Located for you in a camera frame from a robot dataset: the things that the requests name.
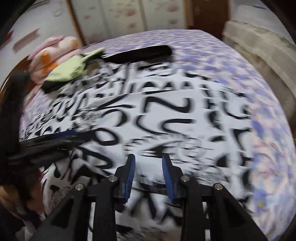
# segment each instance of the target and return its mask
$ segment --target wooden door frame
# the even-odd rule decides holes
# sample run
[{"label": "wooden door frame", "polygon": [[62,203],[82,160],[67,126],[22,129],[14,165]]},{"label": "wooden door frame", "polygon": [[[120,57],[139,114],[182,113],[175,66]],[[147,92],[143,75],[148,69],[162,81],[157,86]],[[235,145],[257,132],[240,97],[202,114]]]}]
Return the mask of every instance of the wooden door frame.
[{"label": "wooden door frame", "polygon": [[72,23],[74,25],[75,31],[78,34],[82,45],[86,46],[86,41],[85,41],[85,38],[84,38],[84,36],[82,34],[81,28],[79,26],[76,14],[74,12],[73,4],[72,4],[71,0],[66,0],[66,3],[67,3],[67,6],[68,6],[68,9],[69,9],[69,13],[70,13],[71,20],[72,20]]},{"label": "wooden door frame", "polygon": [[[192,9],[192,1],[193,0],[183,0],[184,3],[184,14],[185,14],[185,19],[186,19],[186,26],[187,29],[190,29],[189,26],[194,26],[194,15],[193,12],[194,10]],[[231,4],[230,1],[228,0],[228,20],[230,20],[231,16]]]}]

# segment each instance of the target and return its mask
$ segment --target wooden furniture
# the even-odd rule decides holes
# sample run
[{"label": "wooden furniture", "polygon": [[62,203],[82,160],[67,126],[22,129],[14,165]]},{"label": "wooden furniture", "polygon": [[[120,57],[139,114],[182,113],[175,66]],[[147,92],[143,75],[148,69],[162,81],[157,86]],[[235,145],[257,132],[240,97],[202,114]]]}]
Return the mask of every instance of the wooden furniture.
[{"label": "wooden furniture", "polygon": [[68,6],[68,10],[69,10],[69,13],[70,13],[71,20],[72,20],[72,23],[74,25],[75,31],[78,34],[78,36],[79,36],[79,38],[81,40],[82,45],[85,46],[86,45],[85,38],[84,38],[84,36],[83,36],[83,34],[81,32],[81,29],[79,27],[77,18],[75,16],[72,2],[71,2],[71,0],[66,0],[66,3],[67,3],[67,6]]},{"label": "wooden furniture", "polygon": [[229,20],[228,0],[186,1],[192,6],[190,9],[186,8],[187,12],[190,11],[187,15],[193,19],[193,25],[189,25],[189,29],[200,29],[221,40],[224,24]]},{"label": "wooden furniture", "polygon": [[34,31],[26,34],[24,37],[22,37],[20,40],[18,40],[12,47],[14,52],[19,51],[21,48],[26,46],[29,42],[37,38],[39,35],[37,34],[39,28],[35,29]]},{"label": "wooden furniture", "polygon": [[[2,84],[1,88],[0,88],[0,102],[2,101],[3,98],[3,94],[6,90],[7,84],[9,83],[9,77],[11,76],[11,74],[14,71],[25,71],[28,70],[29,65],[30,65],[30,61],[27,61],[27,57],[25,57],[24,59],[22,59],[14,68],[13,70],[9,73],[9,75],[6,77],[4,83]],[[36,86],[36,84],[33,81],[29,81],[26,87],[26,93],[29,93],[34,87]]]}]

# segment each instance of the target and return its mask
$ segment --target bed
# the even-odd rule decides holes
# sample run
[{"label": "bed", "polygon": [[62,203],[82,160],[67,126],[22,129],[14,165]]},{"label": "bed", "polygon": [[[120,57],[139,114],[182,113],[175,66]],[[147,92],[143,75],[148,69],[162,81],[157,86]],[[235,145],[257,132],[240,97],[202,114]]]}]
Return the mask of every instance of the bed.
[{"label": "bed", "polygon": [[[296,213],[295,146],[278,99],[248,61],[220,40],[200,30],[136,33],[86,46],[84,51],[104,47],[106,53],[115,54],[162,44],[172,47],[174,64],[179,69],[198,72],[212,82],[229,86],[247,96],[252,115],[252,195],[242,203],[248,206],[254,221],[268,239],[277,240]],[[42,112],[46,112],[50,103],[50,98],[40,91],[26,108],[21,131],[34,123],[34,116],[40,117]]]},{"label": "bed", "polygon": [[238,51],[263,76],[294,132],[295,43],[276,15],[264,7],[238,6],[233,18],[225,24],[223,42]]}]

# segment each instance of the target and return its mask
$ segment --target white wall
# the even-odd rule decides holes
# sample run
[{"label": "white wall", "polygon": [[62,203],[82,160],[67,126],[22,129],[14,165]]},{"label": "white wall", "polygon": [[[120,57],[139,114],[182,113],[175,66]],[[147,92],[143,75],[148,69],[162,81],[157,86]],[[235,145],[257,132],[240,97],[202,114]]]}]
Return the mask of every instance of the white wall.
[{"label": "white wall", "polygon": [[[39,28],[38,37],[14,52],[13,45],[31,31]],[[26,11],[13,25],[11,40],[0,48],[0,86],[10,71],[33,49],[50,36],[77,36],[65,0],[50,0]]]},{"label": "white wall", "polygon": [[91,44],[147,30],[186,28],[183,1],[72,0],[72,4],[86,43]]},{"label": "white wall", "polygon": [[230,18],[233,17],[236,11],[236,8],[239,5],[252,5],[252,6],[264,7],[267,9],[267,7],[260,0],[230,0]]}]

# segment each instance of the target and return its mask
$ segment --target blue gripper pad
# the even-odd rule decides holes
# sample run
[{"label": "blue gripper pad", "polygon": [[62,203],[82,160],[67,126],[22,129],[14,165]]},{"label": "blue gripper pad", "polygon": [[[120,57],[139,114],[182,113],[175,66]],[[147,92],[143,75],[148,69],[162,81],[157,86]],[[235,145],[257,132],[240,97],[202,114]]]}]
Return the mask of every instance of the blue gripper pad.
[{"label": "blue gripper pad", "polygon": [[128,167],[128,173],[126,177],[125,191],[124,191],[124,200],[127,202],[131,195],[131,187],[133,184],[133,176],[135,174],[136,167],[136,158],[133,154],[128,156],[126,161],[126,166]]},{"label": "blue gripper pad", "polygon": [[113,197],[119,203],[126,203],[131,195],[135,167],[136,158],[129,154],[126,164],[116,169],[115,176],[119,179],[119,184],[114,188]]},{"label": "blue gripper pad", "polygon": [[167,188],[168,198],[171,200],[171,202],[173,202],[173,200],[175,199],[174,184],[173,184],[172,177],[171,177],[173,165],[172,165],[169,155],[163,155],[162,166],[163,166],[163,176],[165,179],[165,185]]},{"label": "blue gripper pad", "polygon": [[57,133],[53,133],[53,134],[50,134],[50,135],[51,135],[52,139],[57,139],[57,138],[61,138],[61,137],[64,137],[64,136],[75,135],[75,134],[77,134],[76,131],[69,129],[69,130],[66,130],[66,131],[63,131],[63,132],[57,132]]}]

